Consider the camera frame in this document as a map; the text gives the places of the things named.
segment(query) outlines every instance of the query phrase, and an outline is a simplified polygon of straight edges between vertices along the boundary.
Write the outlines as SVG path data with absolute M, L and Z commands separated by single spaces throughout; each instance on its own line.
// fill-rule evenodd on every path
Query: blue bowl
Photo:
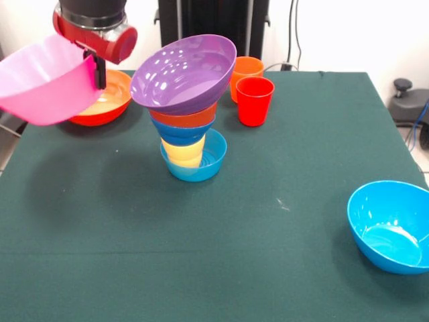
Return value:
M 200 182 L 217 174 L 227 153 L 226 139 L 215 129 L 206 133 L 206 141 L 202 152 L 202 160 L 198 168 L 177 166 L 168 160 L 167 152 L 161 144 L 161 155 L 166 161 L 168 170 L 178 179 L 188 182 Z
M 350 197 L 347 213 L 359 249 L 396 274 L 429 271 L 429 192 L 398 181 L 370 182 Z
M 203 135 L 215 122 L 216 117 L 209 124 L 199 127 L 176 127 L 160 123 L 151 117 L 161 138 L 174 146 L 189 146 L 201 140 Z

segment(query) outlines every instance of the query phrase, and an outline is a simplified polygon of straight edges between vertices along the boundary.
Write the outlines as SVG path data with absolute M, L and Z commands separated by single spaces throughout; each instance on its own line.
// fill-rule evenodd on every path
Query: cup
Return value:
M 231 98 L 237 103 L 237 82 L 246 76 L 262 76 L 263 63 L 255 57 L 242 56 L 235 60 L 235 67 L 231 76 Z
M 161 142 L 171 163 L 184 168 L 197 168 L 201 163 L 205 139 L 204 134 L 201 140 L 189 146 L 173 146 L 163 139 Z
M 259 76 L 242 78 L 237 83 L 239 120 L 247 126 L 264 124 L 274 93 L 274 84 Z

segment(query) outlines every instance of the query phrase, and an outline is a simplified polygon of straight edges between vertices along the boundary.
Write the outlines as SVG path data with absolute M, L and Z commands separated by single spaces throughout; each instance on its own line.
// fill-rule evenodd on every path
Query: yellow cup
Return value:
M 198 168 L 200 166 L 205 140 L 206 135 L 204 134 L 200 141 L 190 146 L 173 146 L 161 139 L 170 162 L 185 168 Z

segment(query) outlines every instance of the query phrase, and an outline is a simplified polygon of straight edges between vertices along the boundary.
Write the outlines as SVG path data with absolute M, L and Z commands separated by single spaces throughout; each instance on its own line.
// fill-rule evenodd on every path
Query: orange cup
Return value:
M 263 63 L 255 57 L 242 56 L 235 60 L 235 67 L 231 77 L 231 98 L 237 102 L 237 82 L 246 76 L 262 76 Z

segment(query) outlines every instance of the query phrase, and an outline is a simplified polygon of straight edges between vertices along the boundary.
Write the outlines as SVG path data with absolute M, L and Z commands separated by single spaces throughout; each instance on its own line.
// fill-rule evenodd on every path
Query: orange-red bowl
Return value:
M 217 103 L 188 115 L 168 115 L 149 111 L 152 118 L 160 123 L 175 127 L 200 127 L 209 124 L 215 119 Z
M 99 126 L 118 118 L 131 102 L 129 86 L 131 77 L 120 70 L 106 71 L 106 89 L 97 102 L 82 113 L 72 117 L 71 122 L 84 126 Z

